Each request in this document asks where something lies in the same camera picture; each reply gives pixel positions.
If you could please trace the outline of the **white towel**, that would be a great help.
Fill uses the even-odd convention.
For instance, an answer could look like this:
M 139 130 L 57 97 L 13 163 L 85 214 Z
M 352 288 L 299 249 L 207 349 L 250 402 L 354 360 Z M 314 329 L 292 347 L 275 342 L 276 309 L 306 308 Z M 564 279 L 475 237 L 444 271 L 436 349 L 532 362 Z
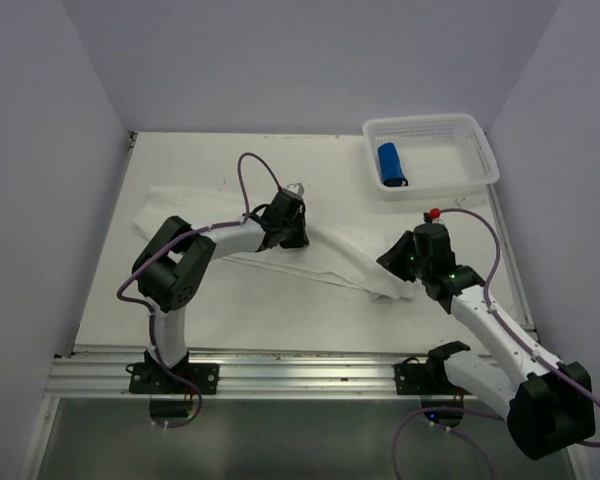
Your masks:
M 244 211 L 237 194 L 204 187 L 151 187 L 133 220 L 134 234 L 148 241 L 171 216 L 194 228 L 235 220 Z M 338 223 L 320 213 L 305 214 L 304 232 L 287 249 L 236 253 L 227 259 L 298 277 L 365 291 L 373 300 L 410 301 L 415 285 L 380 266 L 377 259 L 394 242 L 384 234 Z

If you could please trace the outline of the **blue towel with black trim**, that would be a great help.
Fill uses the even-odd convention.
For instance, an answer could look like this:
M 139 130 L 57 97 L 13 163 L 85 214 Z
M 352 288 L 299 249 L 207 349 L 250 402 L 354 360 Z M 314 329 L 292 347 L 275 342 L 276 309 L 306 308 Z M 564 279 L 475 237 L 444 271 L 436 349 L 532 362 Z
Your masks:
M 389 188 L 406 187 L 409 185 L 405 176 L 398 150 L 394 143 L 387 142 L 377 148 L 378 164 L 380 167 L 381 183 Z

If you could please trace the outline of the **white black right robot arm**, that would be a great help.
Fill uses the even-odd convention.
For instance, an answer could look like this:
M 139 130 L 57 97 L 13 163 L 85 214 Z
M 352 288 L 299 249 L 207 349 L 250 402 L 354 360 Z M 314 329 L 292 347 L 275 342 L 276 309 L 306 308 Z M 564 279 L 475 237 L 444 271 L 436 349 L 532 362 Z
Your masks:
M 421 282 L 428 297 L 467 327 L 496 362 L 479 359 L 459 341 L 444 344 L 428 354 L 425 379 L 431 389 L 459 387 L 476 396 L 505 420 L 514 443 L 533 460 L 593 436 L 586 369 L 563 363 L 486 301 L 485 280 L 457 263 L 444 225 L 424 223 L 406 231 L 377 262 L 402 281 Z

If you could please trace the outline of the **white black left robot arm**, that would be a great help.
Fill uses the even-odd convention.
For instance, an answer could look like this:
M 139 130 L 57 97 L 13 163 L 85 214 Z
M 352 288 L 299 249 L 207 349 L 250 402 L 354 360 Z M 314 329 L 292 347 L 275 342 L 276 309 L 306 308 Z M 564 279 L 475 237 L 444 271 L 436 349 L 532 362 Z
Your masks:
M 162 390 L 177 392 L 187 383 L 185 308 L 209 264 L 234 254 L 308 246 L 305 211 L 301 195 L 281 189 L 270 203 L 237 221 L 196 229 L 171 216 L 160 226 L 136 259 L 130 280 L 149 307 L 147 351 L 157 363 L 152 379 Z

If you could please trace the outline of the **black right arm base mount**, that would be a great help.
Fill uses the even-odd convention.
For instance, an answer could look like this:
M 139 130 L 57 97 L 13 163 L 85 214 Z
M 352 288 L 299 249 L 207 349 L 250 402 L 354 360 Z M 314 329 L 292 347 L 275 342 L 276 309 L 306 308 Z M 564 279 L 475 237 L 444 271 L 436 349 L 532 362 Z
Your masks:
M 408 357 L 394 364 L 393 372 L 398 395 L 453 396 L 461 392 L 448 380 L 442 363 L 437 360 L 421 362 L 416 357 Z

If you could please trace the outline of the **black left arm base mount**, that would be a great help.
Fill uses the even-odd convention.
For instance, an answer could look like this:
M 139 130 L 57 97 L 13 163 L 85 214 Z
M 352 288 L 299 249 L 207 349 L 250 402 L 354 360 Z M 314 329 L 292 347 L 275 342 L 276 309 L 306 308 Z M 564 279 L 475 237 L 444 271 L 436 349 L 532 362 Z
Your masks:
M 171 374 L 149 358 L 148 361 L 129 364 L 125 371 L 130 375 L 129 392 L 145 395 L 177 395 L 191 392 L 182 379 L 198 388 L 202 395 L 215 395 L 220 379 L 220 366 L 215 363 L 190 363 L 183 360 Z

